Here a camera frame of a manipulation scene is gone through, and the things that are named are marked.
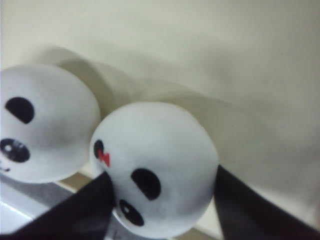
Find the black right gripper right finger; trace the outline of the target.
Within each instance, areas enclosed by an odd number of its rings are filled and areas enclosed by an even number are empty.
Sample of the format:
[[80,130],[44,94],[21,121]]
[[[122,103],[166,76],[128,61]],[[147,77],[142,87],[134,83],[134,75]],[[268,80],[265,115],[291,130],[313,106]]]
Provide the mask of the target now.
[[319,230],[265,199],[218,166],[214,203],[225,240],[318,240]]

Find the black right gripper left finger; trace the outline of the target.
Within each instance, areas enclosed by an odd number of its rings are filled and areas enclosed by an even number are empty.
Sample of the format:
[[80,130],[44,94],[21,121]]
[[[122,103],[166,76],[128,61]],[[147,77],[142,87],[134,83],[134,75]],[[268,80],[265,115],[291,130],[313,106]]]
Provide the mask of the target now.
[[103,240],[115,197],[111,177],[104,172],[77,193],[2,240]]

